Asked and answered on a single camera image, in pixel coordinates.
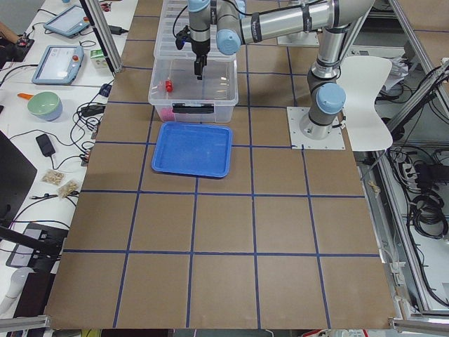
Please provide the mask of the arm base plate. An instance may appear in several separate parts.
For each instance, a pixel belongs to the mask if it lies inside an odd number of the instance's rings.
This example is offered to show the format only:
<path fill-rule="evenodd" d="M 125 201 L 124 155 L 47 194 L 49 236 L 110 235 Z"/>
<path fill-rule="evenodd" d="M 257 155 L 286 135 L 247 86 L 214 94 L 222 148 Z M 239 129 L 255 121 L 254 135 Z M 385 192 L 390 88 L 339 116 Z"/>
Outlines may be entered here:
<path fill-rule="evenodd" d="M 335 117 L 331 125 L 317 126 L 308 107 L 287 107 L 290 144 L 296 150 L 345 150 L 342 127 Z"/>

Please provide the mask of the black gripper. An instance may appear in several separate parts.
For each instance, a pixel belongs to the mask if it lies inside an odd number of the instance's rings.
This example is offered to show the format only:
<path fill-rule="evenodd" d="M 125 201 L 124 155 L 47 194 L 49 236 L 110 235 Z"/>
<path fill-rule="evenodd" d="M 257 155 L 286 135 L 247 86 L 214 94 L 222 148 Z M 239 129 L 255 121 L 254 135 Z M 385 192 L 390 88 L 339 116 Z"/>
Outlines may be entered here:
<path fill-rule="evenodd" d="M 194 61 L 194 74 L 197 76 L 199 81 L 203 80 L 203 70 L 207 66 L 207 54 L 201 54 L 196 56 Z"/>

